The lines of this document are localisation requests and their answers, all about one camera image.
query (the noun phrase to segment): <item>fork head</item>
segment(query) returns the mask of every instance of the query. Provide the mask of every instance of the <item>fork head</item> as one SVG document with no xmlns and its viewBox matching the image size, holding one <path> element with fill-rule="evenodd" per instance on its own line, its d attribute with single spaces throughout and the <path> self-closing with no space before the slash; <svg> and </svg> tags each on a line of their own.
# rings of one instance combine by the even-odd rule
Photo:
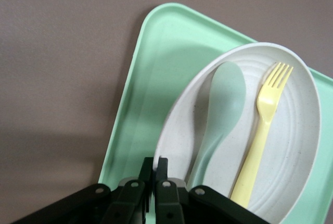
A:
<svg viewBox="0 0 333 224">
<path fill-rule="evenodd" d="M 292 70 L 293 67 L 278 63 L 262 85 L 257 98 L 257 109 L 264 121 L 272 121 Z"/>
</svg>

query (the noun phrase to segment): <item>oval plate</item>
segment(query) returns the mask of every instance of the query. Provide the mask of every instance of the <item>oval plate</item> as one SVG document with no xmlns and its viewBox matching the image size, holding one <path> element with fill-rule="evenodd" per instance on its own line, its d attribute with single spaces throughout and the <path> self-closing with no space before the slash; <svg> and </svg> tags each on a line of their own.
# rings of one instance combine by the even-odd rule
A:
<svg viewBox="0 0 333 224">
<path fill-rule="evenodd" d="M 276 62 L 294 66 L 268 134 L 248 207 L 266 221 L 280 223 L 305 187 L 321 128 L 320 104 L 313 77 L 302 59 L 283 46 L 246 44 L 223 54 L 201 70 L 166 118 L 155 152 L 154 168 L 159 157 L 166 157 L 168 176 L 188 179 L 204 134 L 212 71 L 225 61 L 232 61 L 242 69 L 246 102 L 240 120 L 212 156 L 204 184 L 227 197 L 256 130 L 255 101 L 261 84 Z"/>
</svg>

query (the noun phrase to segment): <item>spoon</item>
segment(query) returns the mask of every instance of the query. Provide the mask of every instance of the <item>spoon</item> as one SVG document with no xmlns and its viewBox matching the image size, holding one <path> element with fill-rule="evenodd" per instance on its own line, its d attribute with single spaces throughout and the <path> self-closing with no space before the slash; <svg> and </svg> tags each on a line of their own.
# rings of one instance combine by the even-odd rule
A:
<svg viewBox="0 0 333 224">
<path fill-rule="evenodd" d="M 208 163 L 238 122 L 244 108 L 246 86 L 241 69 L 230 61 L 213 75 L 209 92 L 206 131 L 187 183 L 187 189 L 202 185 Z"/>
</svg>

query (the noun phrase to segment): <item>fork handle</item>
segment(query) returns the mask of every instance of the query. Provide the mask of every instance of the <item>fork handle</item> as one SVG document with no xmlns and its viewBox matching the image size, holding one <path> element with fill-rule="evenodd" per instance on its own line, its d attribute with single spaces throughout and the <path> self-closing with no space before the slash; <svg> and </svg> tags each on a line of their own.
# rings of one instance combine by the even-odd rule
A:
<svg viewBox="0 0 333 224">
<path fill-rule="evenodd" d="M 230 199 L 247 208 L 271 123 L 260 118 L 249 153 L 244 161 Z"/>
</svg>

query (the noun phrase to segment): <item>cutlery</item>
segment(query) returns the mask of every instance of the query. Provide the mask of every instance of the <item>cutlery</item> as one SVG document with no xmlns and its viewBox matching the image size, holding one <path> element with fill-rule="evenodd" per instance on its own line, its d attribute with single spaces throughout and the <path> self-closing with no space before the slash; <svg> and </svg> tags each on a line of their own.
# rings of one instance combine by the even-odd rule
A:
<svg viewBox="0 0 333 224">
<path fill-rule="evenodd" d="M 206 130 L 187 183 L 188 190 L 203 183 L 215 149 L 232 131 L 241 116 L 245 95 L 242 70 L 230 61 L 222 63 L 212 78 Z"/>
<path fill-rule="evenodd" d="M 253 142 L 231 194 L 231 200 L 247 208 L 257 177 L 268 132 L 282 91 L 293 67 L 278 63 L 262 85 L 257 97 L 259 123 Z"/>
</svg>

